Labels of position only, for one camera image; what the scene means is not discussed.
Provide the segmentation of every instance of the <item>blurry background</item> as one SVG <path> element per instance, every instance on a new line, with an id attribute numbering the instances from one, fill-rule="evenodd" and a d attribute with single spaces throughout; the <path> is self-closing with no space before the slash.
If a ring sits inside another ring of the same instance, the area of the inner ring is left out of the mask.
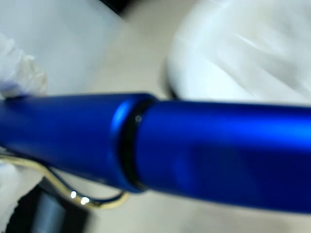
<path id="1" fill-rule="evenodd" d="M 48 74 L 50 94 L 147 91 L 167 98 L 166 58 L 176 30 L 197 0 L 136 0 L 126 8 L 124 1 L 104 2 L 0 0 L 0 31 L 35 56 Z M 96 197 L 114 192 L 64 176 Z M 133 195 L 117 209 L 93 211 L 85 232 L 302 233 L 310 229 L 308 216 L 147 192 Z"/>

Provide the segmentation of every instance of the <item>white glove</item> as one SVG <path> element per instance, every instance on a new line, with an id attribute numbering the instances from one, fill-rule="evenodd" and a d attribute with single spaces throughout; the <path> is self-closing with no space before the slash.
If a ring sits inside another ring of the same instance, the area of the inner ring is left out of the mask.
<path id="1" fill-rule="evenodd" d="M 46 75 L 33 57 L 18 49 L 0 33 L 0 94 L 5 97 L 44 95 Z M 0 161 L 0 233 L 17 206 L 17 201 L 42 179 L 39 172 Z"/>

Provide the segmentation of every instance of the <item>black object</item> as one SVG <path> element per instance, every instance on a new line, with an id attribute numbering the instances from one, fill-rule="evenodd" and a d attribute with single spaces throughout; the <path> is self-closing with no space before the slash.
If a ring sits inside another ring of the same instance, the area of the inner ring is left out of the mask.
<path id="1" fill-rule="evenodd" d="M 121 14 L 133 0 L 100 0 L 117 14 Z"/>
<path id="2" fill-rule="evenodd" d="M 61 227 L 59 231 L 55 233 L 84 232 L 89 218 L 89 212 L 56 195 L 53 188 L 49 187 L 46 181 L 43 181 L 42 184 L 37 185 L 31 192 L 20 199 L 14 214 L 11 216 L 5 233 L 33 232 L 34 225 L 36 224 L 35 218 L 38 209 L 40 209 L 40 205 L 42 204 L 40 200 L 43 195 L 46 195 L 52 201 L 55 201 L 55 204 L 61 206 L 64 210 L 62 222 L 60 223 Z"/>

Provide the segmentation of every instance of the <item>pen barrel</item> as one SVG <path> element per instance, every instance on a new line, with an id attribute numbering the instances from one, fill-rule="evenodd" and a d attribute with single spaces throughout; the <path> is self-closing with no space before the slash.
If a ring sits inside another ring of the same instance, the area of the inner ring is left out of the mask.
<path id="1" fill-rule="evenodd" d="M 165 101 L 136 140 L 139 180 L 160 192 L 311 212 L 311 109 Z"/>

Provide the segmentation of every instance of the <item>blue metallic surface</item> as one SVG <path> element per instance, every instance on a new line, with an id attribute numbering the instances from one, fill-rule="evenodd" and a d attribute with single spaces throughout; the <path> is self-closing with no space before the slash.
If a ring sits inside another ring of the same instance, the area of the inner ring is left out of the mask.
<path id="1" fill-rule="evenodd" d="M 136 142 L 151 189 L 242 206 L 311 213 L 311 109 L 158 102 Z"/>
<path id="2" fill-rule="evenodd" d="M 121 126 L 150 95 L 85 95 L 0 102 L 0 145 L 48 165 L 138 192 L 117 157 Z"/>

